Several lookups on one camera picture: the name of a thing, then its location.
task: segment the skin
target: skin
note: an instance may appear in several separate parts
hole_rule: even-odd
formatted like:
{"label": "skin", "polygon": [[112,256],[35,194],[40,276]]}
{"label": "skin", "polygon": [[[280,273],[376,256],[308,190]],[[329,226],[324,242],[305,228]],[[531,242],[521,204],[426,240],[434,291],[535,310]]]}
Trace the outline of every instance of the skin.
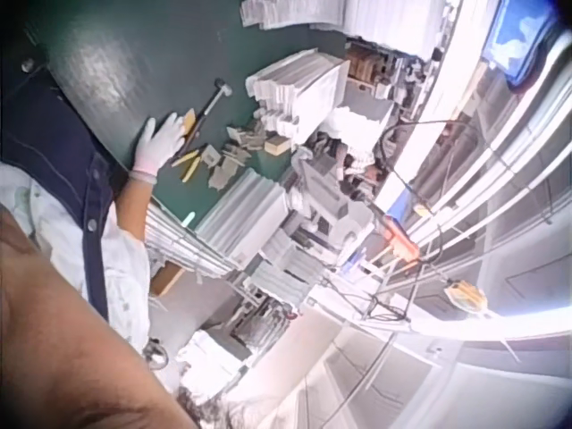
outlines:
{"label": "skin", "polygon": [[24,427],[197,428],[3,207],[0,299],[0,404]]}
{"label": "skin", "polygon": [[153,185],[130,178],[115,201],[117,224],[137,240],[145,240],[147,207],[152,193]]}

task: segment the white cloth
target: white cloth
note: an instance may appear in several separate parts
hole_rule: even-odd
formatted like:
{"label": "white cloth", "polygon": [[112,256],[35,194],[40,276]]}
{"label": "white cloth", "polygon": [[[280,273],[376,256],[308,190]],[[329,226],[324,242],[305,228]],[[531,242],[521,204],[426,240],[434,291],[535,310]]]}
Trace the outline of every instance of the white cloth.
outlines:
{"label": "white cloth", "polygon": [[[87,300],[83,231],[62,204],[23,170],[1,162],[0,203],[63,278]],[[115,205],[107,216],[101,249],[109,324],[140,353],[149,331],[149,262],[143,243],[117,226]]]}

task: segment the green table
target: green table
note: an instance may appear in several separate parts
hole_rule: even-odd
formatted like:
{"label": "green table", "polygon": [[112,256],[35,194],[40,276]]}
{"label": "green table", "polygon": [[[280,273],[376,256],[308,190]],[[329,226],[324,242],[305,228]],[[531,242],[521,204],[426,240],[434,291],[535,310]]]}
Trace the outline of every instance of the green table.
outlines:
{"label": "green table", "polygon": [[[308,26],[243,28],[236,0],[51,0],[30,9],[29,33],[46,47],[50,70],[86,124],[125,167],[149,116],[198,112],[216,78],[233,88],[206,121],[200,139],[221,147],[226,125],[244,125],[256,108],[248,75],[301,49],[343,55],[345,37]],[[253,156],[251,165],[277,179],[288,156]],[[181,168],[159,173],[154,197],[177,218],[200,222],[222,195],[207,187],[202,164],[189,183]]]}

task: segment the box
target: box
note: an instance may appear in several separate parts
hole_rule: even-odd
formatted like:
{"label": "box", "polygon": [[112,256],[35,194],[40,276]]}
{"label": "box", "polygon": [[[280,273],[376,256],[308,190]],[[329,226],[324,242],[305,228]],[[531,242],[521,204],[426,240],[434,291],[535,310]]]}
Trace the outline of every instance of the box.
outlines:
{"label": "box", "polygon": [[274,156],[283,154],[291,147],[292,141],[283,136],[274,136],[265,142],[265,151]]}

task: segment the gloved hand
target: gloved hand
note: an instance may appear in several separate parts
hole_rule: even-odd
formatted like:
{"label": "gloved hand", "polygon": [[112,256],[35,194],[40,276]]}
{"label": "gloved hand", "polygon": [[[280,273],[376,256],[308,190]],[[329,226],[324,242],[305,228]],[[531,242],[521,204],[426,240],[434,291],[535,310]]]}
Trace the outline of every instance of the gloved hand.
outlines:
{"label": "gloved hand", "polygon": [[183,119],[176,113],[169,115],[159,131],[155,132],[156,120],[149,118],[135,149],[134,172],[157,176],[157,172],[184,143]]}

